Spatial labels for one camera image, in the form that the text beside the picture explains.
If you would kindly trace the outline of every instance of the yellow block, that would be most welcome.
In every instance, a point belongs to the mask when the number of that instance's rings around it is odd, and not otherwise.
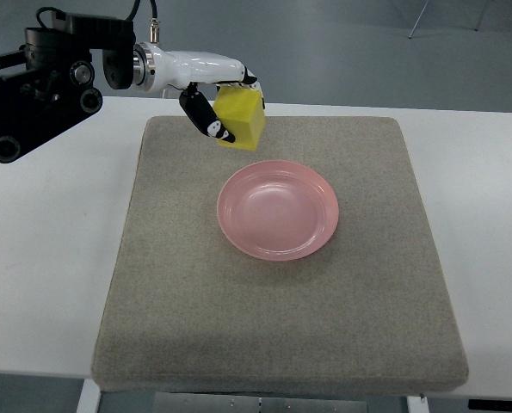
[[[234,143],[216,139],[222,146],[255,151],[265,127],[262,93],[259,90],[222,86],[213,103],[213,110],[229,132]]]

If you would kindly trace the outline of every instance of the pink plate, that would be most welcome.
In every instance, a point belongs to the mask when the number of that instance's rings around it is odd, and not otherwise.
[[[263,161],[225,183],[218,221],[229,241],[246,254],[295,260],[330,239],[338,223],[338,201],[314,170],[289,161]]]

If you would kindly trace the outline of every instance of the chair leg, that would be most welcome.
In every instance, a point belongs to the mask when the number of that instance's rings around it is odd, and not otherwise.
[[[428,7],[428,3],[429,3],[429,0],[426,0],[426,3],[424,4],[424,8],[422,9],[422,11],[420,12],[420,15],[418,16],[418,20],[416,20],[416,23],[415,23],[414,27],[412,28],[412,31],[409,34],[409,39],[412,39],[412,34],[416,30],[416,26],[418,26],[418,22],[420,21],[422,15],[424,14],[424,10],[426,9],[426,7]]]
[[[485,15],[485,11],[487,10],[487,6],[489,6],[490,0],[485,0],[485,4],[483,8],[481,9],[481,14],[479,15],[478,25],[476,26],[476,32],[479,30],[479,27],[481,26],[481,21],[483,20],[483,16]]]

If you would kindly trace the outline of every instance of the gray felt mat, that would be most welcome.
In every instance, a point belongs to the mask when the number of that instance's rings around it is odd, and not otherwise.
[[[265,262],[222,234],[237,170],[286,159],[336,191],[332,239]],[[93,360],[104,391],[410,395],[468,367],[398,123],[271,117],[255,152],[149,120]]]

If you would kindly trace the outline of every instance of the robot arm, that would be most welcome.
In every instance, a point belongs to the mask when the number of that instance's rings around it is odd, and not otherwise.
[[[41,28],[26,28],[26,45],[0,55],[0,70],[26,66],[21,73],[0,76],[0,163],[15,161],[101,109],[89,51],[96,48],[103,50],[105,78],[113,89],[163,91],[168,85],[180,89],[179,102],[202,133],[234,142],[197,84],[228,83],[261,90],[240,62],[206,52],[164,52],[153,43],[135,45],[129,17],[46,10],[52,11],[52,28],[41,22]],[[157,33],[155,18],[153,32]]]

